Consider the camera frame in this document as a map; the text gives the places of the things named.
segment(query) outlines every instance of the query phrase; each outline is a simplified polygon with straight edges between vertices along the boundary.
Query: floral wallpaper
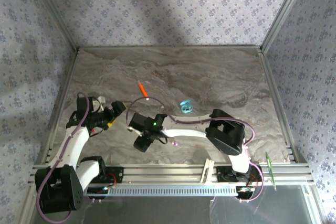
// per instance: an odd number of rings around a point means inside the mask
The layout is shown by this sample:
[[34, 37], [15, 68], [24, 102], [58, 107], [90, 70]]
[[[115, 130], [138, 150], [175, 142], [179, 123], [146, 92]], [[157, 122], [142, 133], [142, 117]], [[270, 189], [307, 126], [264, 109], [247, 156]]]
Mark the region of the floral wallpaper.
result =
[[78, 46], [261, 45], [284, 0], [54, 0]]
[[299, 150], [336, 223], [336, 0], [297, 0], [267, 57]]
[[41, 0], [0, 5], [0, 223], [14, 223], [73, 53]]

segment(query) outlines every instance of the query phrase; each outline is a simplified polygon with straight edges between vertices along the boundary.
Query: orange marker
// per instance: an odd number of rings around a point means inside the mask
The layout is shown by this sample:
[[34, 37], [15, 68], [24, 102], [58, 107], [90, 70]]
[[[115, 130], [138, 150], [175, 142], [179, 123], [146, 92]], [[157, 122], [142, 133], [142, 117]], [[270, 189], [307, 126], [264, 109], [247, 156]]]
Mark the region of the orange marker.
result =
[[140, 81], [138, 81], [138, 86], [139, 86], [139, 88], [140, 88], [140, 90], [141, 90], [143, 96], [144, 96], [144, 97], [148, 97], [148, 95], [147, 95], [147, 93], [146, 93], [146, 91], [145, 91], [145, 88], [143, 87], [143, 85], [141, 84]]

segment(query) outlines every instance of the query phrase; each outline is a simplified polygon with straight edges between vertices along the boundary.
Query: patterned wallpaper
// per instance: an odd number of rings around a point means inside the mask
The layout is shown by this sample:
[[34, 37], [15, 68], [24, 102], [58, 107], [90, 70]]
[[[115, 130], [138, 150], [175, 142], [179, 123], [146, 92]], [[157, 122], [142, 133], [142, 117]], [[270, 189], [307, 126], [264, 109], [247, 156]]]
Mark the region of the patterned wallpaper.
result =
[[297, 0], [267, 52], [299, 150], [336, 223], [336, 0]]
[[284, 0], [54, 0], [78, 46], [260, 45]]
[[73, 54], [41, 0], [0, 5], [0, 223], [13, 223]]

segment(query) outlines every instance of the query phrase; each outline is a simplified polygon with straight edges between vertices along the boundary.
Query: blue object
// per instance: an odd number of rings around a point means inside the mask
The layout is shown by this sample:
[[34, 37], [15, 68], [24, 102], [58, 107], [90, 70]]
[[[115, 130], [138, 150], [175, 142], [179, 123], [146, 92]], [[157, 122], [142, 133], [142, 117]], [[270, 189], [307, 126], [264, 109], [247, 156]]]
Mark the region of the blue object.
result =
[[185, 100], [181, 102], [180, 105], [181, 105], [181, 111], [183, 113], [189, 113], [193, 110], [193, 107], [191, 105], [191, 100]]

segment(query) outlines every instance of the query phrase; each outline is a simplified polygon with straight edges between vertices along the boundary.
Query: marble surface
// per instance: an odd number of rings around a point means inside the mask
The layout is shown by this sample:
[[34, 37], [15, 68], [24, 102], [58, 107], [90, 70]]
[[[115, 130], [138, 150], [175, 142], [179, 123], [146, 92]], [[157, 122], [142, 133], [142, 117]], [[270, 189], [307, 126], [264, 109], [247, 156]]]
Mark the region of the marble surface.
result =
[[[218, 108], [245, 120], [256, 130], [249, 145], [252, 160], [265, 162], [267, 151], [274, 162], [288, 162], [285, 142], [270, 97], [257, 51], [241, 49], [106, 49], [79, 52], [74, 77], [56, 134], [56, 152], [65, 136], [65, 125], [76, 110], [76, 94], [133, 101], [142, 94], [140, 80], [149, 96], [167, 105], [174, 115], [198, 116]], [[180, 102], [191, 99], [194, 110], [183, 114]], [[141, 100], [131, 109], [154, 116], [164, 113], [154, 101]], [[101, 155], [107, 164], [202, 164], [206, 158], [227, 162], [210, 141], [202, 138], [176, 137], [179, 146], [155, 141], [146, 153], [133, 147], [137, 135], [126, 129], [123, 113], [108, 131], [91, 138], [81, 157]]]

